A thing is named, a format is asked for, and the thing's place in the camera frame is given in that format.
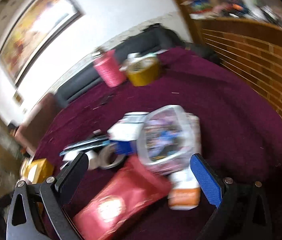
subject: metal screw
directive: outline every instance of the metal screw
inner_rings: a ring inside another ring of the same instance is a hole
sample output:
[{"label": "metal screw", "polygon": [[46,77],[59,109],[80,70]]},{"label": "metal screw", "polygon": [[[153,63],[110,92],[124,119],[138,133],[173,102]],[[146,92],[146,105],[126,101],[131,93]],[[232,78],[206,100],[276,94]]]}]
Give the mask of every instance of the metal screw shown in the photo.
[{"label": "metal screw", "polygon": [[54,182],[54,177],[49,177],[48,179],[46,179],[47,183],[52,183]]},{"label": "metal screw", "polygon": [[233,179],[232,178],[225,178],[224,181],[227,184],[232,184],[233,183]]},{"label": "metal screw", "polygon": [[19,181],[18,183],[17,183],[17,186],[18,187],[22,187],[24,185],[24,181],[23,180],[21,180],[21,181]]},{"label": "metal screw", "polygon": [[255,185],[256,185],[257,187],[262,187],[262,183],[259,182],[259,181],[256,181],[256,182],[255,182]]}]

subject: black sofa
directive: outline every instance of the black sofa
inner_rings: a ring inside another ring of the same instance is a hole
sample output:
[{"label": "black sofa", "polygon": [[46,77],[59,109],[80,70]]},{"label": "black sofa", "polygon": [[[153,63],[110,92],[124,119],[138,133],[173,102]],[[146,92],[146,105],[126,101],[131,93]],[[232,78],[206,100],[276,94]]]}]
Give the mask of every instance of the black sofa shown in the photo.
[{"label": "black sofa", "polygon": [[[177,46],[189,47],[199,57],[219,64],[219,58],[211,48],[183,42],[174,31],[164,28],[161,24],[149,26],[142,33],[126,39],[114,49],[115,57],[118,63],[121,64],[130,53],[138,52],[143,56],[150,52]],[[55,98],[58,104],[65,108],[69,103],[100,82],[102,82],[101,77],[94,69],[93,63],[90,63],[60,86]]]}]

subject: orange label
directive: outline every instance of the orange label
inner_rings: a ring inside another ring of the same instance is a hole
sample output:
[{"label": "orange label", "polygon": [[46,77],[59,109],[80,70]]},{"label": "orange label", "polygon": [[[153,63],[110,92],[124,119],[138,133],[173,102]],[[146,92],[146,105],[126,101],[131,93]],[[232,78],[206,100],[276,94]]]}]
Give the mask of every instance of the orange label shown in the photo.
[{"label": "orange label", "polygon": [[201,188],[173,189],[169,196],[169,206],[199,205]]}]

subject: clear plastic container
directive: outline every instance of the clear plastic container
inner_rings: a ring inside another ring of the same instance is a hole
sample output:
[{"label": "clear plastic container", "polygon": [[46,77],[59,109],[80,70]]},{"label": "clear plastic container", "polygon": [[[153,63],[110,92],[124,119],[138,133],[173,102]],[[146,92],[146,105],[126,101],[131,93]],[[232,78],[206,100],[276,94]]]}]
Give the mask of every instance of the clear plastic container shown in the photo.
[{"label": "clear plastic container", "polygon": [[137,139],[140,162],[166,175],[188,167],[194,152],[194,133],[181,106],[168,105],[149,113]]}]

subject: white wall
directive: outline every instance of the white wall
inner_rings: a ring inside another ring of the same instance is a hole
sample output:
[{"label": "white wall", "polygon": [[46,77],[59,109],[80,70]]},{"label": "white wall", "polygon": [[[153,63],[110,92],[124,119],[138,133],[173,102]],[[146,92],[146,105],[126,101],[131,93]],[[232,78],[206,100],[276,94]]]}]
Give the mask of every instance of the white wall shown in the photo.
[{"label": "white wall", "polygon": [[[0,47],[17,17],[29,3],[26,0],[7,25]],[[33,64],[18,92],[24,106],[33,105],[56,82],[95,47],[146,20],[177,11],[173,0],[75,0],[84,16],[60,34]],[[12,100],[14,87],[0,67],[0,115],[19,121],[23,114]]]}]

